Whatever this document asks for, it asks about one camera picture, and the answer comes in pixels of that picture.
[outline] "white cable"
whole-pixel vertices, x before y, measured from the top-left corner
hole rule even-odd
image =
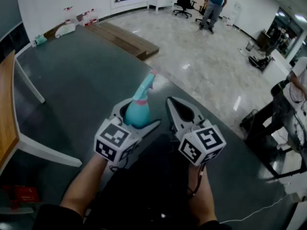
[[[223,221],[223,222],[220,222],[220,224],[223,224],[223,223],[226,223],[226,222],[230,222],[230,221],[244,221],[246,220],[247,218],[251,217],[252,215],[262,211],[263,209],[268,209],[268,208],[271,208],[273,207],[274,205],[278,204],[280,201],[282,201],[285,197],[281,198],[280,200],[278,200],[276,203],[272,204],[271,206],[267,206],[267,207],[263,207],[262,209],[258,210],[258,211],[255,211],[254,213],[250,214],[248,217],[245,217],[243,218],[242,220],[227,220],[227,221]]]

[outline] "trash bin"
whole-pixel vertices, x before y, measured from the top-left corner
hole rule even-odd
[[[248,45],[246,46],[246,50],[251,51],[253,49],[253,47],[254,47],[254,42],[250,40],[248,42]]]

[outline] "man in blue shirt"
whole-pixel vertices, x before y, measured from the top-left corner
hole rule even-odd
[[[209,23],[208,30],[213,34],[212,28],[217,22],[220,13],[222,12],[223,7],[227,4],[227,0],[205,0],[206,11],[202,18],[202,23],[200,24],[200,30],[204,28],[204,25],[207,23],[207,20],[210,14],[213,12],[212,18]]]

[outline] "wooden pallet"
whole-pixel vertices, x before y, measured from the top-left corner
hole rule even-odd
[[[158,46],[108,22],[93,24],[86,28],[118,47],[121,47],[140,60],[146,60],[159,52]]]

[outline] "red object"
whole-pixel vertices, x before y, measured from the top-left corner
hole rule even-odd
[[[15,195],[18,202],[40,202],[40,198],[35,187],[15,186]]]
[[[37,203],[41,202],[35,187],[28,186],[3,186],[10,200],[14,203]]]

